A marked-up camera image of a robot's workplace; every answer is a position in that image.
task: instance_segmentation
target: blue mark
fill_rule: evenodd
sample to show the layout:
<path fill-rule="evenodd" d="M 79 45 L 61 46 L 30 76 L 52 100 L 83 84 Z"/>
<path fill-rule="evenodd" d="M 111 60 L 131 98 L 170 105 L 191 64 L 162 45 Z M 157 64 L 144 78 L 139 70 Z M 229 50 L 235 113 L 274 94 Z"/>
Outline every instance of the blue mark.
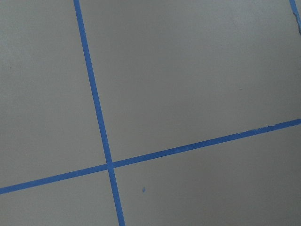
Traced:
<path fill-rule="evenodd" d="M 81 39 L 81 43 L 82 43 L 82 47 L 83 47 L 83 51 L 84 51 L 86 67 L 87 67 L 93 102 L 94 102 L 97 121 L 98 121 L 98 127 L 99 127 L 99 131 L 101 134 L 102 142 L 103 142 L 103 150 L 104 150 L 104 155 L 105 155 L 105 159 L 107 162 L 107 168 L 108 168 L 111 189 L 112 189 L 116 213 L 117 213 L 117 218 L 118 218 L 119 226 L 125 226 L 122 207 L 121 207 L 121 201 L 120 201 L 118 187 L 117 187 L 117 181 L 116 181 L 116 177 L 115 177 L 114 168 L 112 165 L 112 157 L 111 157 L 111 152 L 110 152 L 110 147 L 109 147 L 109 141 L 107 138 L 107 133 L 105 130 L 105 125 L 104 125 L 104 120 L 103 120 L 103 112 L 101 109 L 100 100 L 99 100 L 99 96 L 98 96 L 98 92 L 97 92 L 97 86 L 96 86 L 96 81 L 95 81 L 95 77 L 94 77 L 91 56 L 90 56 L 90 52 L 89 52 L 84 21 L 83 21 L 81 9 L 80 9 L 80 3 L 79 3 L 79 0 L 73 0 L 73 2 L 74 2 L 75 12 L 76 12 L 76 18 L 77 18 L 78 25 L 79 25 L 79 34 L 80 34 L 80 39 Z"/>
<path fill-rule="evenodd" d="M 48 178 L 43 178 L 43 179 L 39 179 L 39 180 L 25 182 L 25 183 L 18 184 L 18 185 L 3 187 L 3 188 L 0 188 L 0 194 L 15 192 L 18 190 L 23 190 L 26 188 L 36 187 L 36 186 L 40 186 L 40 185 L 45 185 L 45 184 L 53 183 L 53 182 L 60 181 L 60 180 L 66 180 L 66 179 L 70 179 L 70 178 L 80 177 L 83 175 L 96 173 L 96 172 L 100 172 L 100 171 L 104 171 L 104 170 L 107 170 L 106 164 L 100 165 L 100 166 L 94 166 L 94 167 L 87 168 L 87 169 L 80 169 L 77 171 L 63 173 L 63 174 L 48 177 Z"/>
<path fill-rule="evenodd" d="M 186 151 L 190 151 L 190 150 L 197 149 L 197 148 L 216 145 L 216 144 L 228 142 L 231 140 L 237 140 L 237 139 L 241 139 L 241 138 L 245 138 L 245 137 L 250 137 L 250 136 L 258 135 L 261 133 L 267 133 L 267 132 L 275 131 L 278 129 L 284 129 L 287 127 L 296 126 L 296 125 L 300 125 L 300 124 L 301 124 L 301 119 L 287 121 L 287 122 L 276 124 L 274 126 L 266 126 L 266 127 L 259 128 L 259 129 L 248 130 L 248 131 L 242 132 L 242 133 L 236 133 L 236 134 L 219 137 L 219 138 L 215 138 L 215 139 L 211 139 L 211 140 L 201 141 L 201 142 L 190 144 L 190 145 L 175 147 L 175 148 L 167 149 L 167 150 L 160 151 L 160 152 L 154 152 L 151 154 L 145 154 L 145 155 L 140 155 L 140 156 L 137 156 L 134 158 L 116 161 L 113 163 L 113 167 L 116 168 L 116 167 L 126 166 L 126 165 L 130 165 L 130 164 L 134 164 L 134 163 L 138 163 L 138 162 L 142 162 L 142 161 L 148 161 L 151 159 L 156 159 L 156 158 L 164 157 L 164 156 L 171 155 L 171 154 L 186 152 Z"/>
<path fill-rule="evenodd" d="M 290 0 L 290 4 L 291 4 L 293 14 L 295 15 L 296 20 L 297 20 L 299 33 L 301 34 L 301 19 L 300 19 L 300 15 L 299 15 L 298 8 L 297 8 L 295 0 Z"/>

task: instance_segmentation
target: gray floor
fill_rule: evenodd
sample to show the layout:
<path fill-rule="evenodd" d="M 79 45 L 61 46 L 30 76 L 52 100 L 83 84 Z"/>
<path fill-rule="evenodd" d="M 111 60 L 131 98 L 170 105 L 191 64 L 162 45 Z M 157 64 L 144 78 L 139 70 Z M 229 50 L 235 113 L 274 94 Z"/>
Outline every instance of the gray floor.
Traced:
<path fill-rule="evenodd" d="M 80 2 L 113 161 L 301 118 L 288 0 Z M 0 188 L 105 164 L 72 0 L 1 1 L 0 30 Z M 115 169 L 126 225 L 300 225 L 300 137 Z M 2 194 L 0 224 L 116 226 L 108 173 Z"/>

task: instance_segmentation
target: blue line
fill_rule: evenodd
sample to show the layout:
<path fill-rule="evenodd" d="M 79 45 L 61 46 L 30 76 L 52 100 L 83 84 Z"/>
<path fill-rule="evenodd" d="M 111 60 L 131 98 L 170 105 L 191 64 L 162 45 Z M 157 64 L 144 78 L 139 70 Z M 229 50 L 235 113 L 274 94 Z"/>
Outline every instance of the blue line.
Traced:
<path fill-rule="evenodd" d="M 274 126 L 266 126 L 266 127 L 259 128 L 259 129 L 248 130 L 248 131 L 242 132 L 242 133 L 236 133 L 236 134 L 232 134 L 232 135 L 228 135 L 228 136 L 224 136 L 224 137 L 219 137 L 219 138 L 215 138 L 215 139 L 197 142 L 197 143 L 190 144 L 190 145 L 184 145 L 184 146 L 167 149 L 167 150 L 160 151 L 160 152 L 145 154 L 145 155 L 137 156 L 134 158 L 116 161 L 113 163 L 113 167 L 116 168 L 116 167 L 126 166 L 126 165 L 130 165 L 130 164 L 134 164 L 134 163 L 138 163 L 138 162 L 142 162 L 142 161 L 147 161 L 147 160 L 151 160 L 151 159 L 164 157 L 167 155 L 186 152 L 186 151 L 194 150 L 194 149 L 201 148 L 201 147 L 216 145 L 216 144 L 228 142 L 231 140 L 237 140 L 237 139 L 241 139 L 241 138 L 245 138 L 245 137 L 250 137 L 250 136 L 258 135 L 261 133 L 267 133 L 267 132 L 284 129 L 287 127 L 296 126 L 296 125 L 300 125 L 300 124 L 301 124 L 301 119 L 287 121 L 287 122 L 276 124 Z"/>
<path fill-rule="evenodd" d="M 36 187 L 36 186 L 40 186 L 40 185 L 45 185 L 45 184 L 53 183 L 53 182 L 60 181 L 60 180 L 66 180 L 66 179 L 70 179 L 70 178 L 80 177 L 83 175 L 96 173 L 96 172 L 100 172 L 100 171 L 104 171 L 104 170 L 107 170 L 106 164 L 100 165 L 100 166 L 94 166 L 94 167 L 87 168 L 87 169 L 80 169 L 77 171 L 63 173 L 63 174 L 48 177 L 48 178 L 43 178 L 43 179 L 39 179 L 39 180 L 25 182 L 25 183 L 18 184 L 18 185 L 3 187 L 3 188 L 0 188 L 0 194 L 15 192 L 18 190 L 23 190 L 26 188 Z"/>
<path fill-rule="evenodd" d="M 299 33 L 301 34 L 301 19 L 300 19 L 300 15 L 299 15 L 298 8 L 297 8 L 295 0 L 290 0 L 290 4 L 291 4 L 293 14 L 295 15 L 296 20 L 297 20 Z"/>
<path fill-rule="evenodd" d="M 81 43 L 83 46 L 83 51 L 84 51 L 84 56 L 85 56 L 85 61 L 86 61 L 86 66 L 87 66 L 87 72 L 88 72 L 88 76 L 89 76 L 94 106 L 95 106 L 95 110 L 96 110 L 96 116 L 97 116 L 97 120 L 98 120 L 98 126 L 99 126 L 99 130 L 100 130 L 100 134 L 101 134 L 101 138 L 102 138 L 102 142 L 103 142 L 103 150 L 104 150 L 104 155 L 105 155 L 105 159 L 107 162 L 107 168 L 108 168 L 109 178 L 110 178 L 110 182 L 111 182 L 111 188 L 112 188 L 113 198 L 114 198 L 114 202 L 115 202 L 115 208 L 116 208 L 116 213 L 117 213 L 117 217 L 118 217 L 118 222 L 119 222 L 119 226 L 125 226 L 119 192 L 118 192 L 118 187 L 117 187 L 117 181 L 116 181 L 116 177 L 115 177 L 114 168 L 112 165 L 112 157 L 111 157 L 109 142 L 108 142 L 107 133 L 105 130 L 105 125 L 104 125 L 104 120 L 103 120 L 103 112 L 101 109 L 100 100 L 99 100 L 99 96 L 98 96 L 98 92 L 97 92 L 96 81 L 95 81 L 94 72 L 93 72 L 93 68 L 92 68 L 92 61 L 91 61 L 91 57 L 90 57 L 88 41 L 87 41 L 85 27 L 84 27 L 84 21 L 83 21 L 82 14 L 81 14 L 80 3 L 79 3 L 79 0 L 74 0 L 73 2 L 74 2 L 76 17 L 77 17 L 77 21 L 78 21 L 78 25 L 79 25 L 79 33 L 80 33 Z"/>

